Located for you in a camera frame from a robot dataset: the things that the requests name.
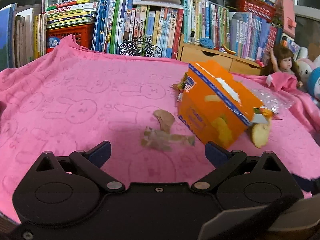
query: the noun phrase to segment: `doll's hair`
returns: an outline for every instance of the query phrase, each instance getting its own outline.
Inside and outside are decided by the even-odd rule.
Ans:
[[[287,47],[284,47],[282,45],[276,45],[273,48],[273,53],[275,54],[275,57],[277,59],[278,62],[278,67],[280,67],[280,62],[285,59],[285,58],[291,58],[292,61],[292,72],[294,73],[294,75],[296,76],[296,78],[298,79],[298,81],[301,81],[300,75],[299,75],[299,66],[297,65],[297,63],[294,61],[293,59],[293,53],[290,49],[288,49]],[[273,74],[274,70],[273,70],[273,66],[272,66],[272,62],[271,60],[269,60],[268,65],[262,70],[261,74],[264,76],[268,76],[270,74]]]

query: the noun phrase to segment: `pink cloth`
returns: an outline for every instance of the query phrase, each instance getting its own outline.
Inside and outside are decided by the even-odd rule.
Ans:
[[[67,156],[88,150],[103,140],[112,145],[111,158],[101,168],[126,186],[130,182],[188,182],[214,167],[204,145],[173,145],[159,152],[140,145],[145,127],[159,128],[152,115],[161,108],[177,115],[170,88],[188,65],[171,59],[124,57],[89,51],[71,36],[51,53],[18,69],[0,72],[0,211],[19,221],[12,194],[42,151]],[[259,84],[244,79],[251,85]],[[248,155],[277,153],[286,167],[300,176],[320,176],[319,147],[285,110],[273,121],[270,140],[257,149],[244,133],[230,148]],[[191,135],[176,117],[172,132]]]
[[[253,80],[264,87],[268,87],[267,76],[250,76],[235,74],[249,80]],[[312,102],[311,96],[297,89],[297,78],[283,72],[276,72],[271,75],[270,89],[276,92],[279,98],[293,101],[294,105],[290,112],[311,134],[320,131],[320,109]]]

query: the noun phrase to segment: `orange snack box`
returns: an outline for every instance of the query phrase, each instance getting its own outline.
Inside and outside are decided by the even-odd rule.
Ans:
[[[262,105],[217,62],[191,62],[178,116],[202,143],[213,141],[227,149]]]

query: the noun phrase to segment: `red plastic basket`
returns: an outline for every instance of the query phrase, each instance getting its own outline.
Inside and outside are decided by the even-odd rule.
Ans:
[[[48,40],[51,37],[56,37],[59,41],[70,34],[73,34],[76,38],[76,43],[80,46],[91,49],[92,32],[94,24],[85,24],[71,27],[64,27],[54,30],[47,30],[47,53],[52,51],[55,46],[50,47]]]
[[[271,22],[276,13],[276,8],[261,0],[236,0],[238,11],[252,12]]]

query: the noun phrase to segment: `model bicycle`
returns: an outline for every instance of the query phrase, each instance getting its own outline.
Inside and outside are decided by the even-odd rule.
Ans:
[[[132,37],[132,41],[124,41],[119,46],[119,54],[126,55],[126,56],[141,56],[144,52],[146,57],[161,57],[162,51],[158,46],[151,45],[152,37],[145,37],[140,36],[139,39],[143,38],[143,41],[137,41],[138,38]],[[147,43],[146,46],[142,46],[142,48],[137,48],[138,43],[139,45],[143,45],[143,43]]]

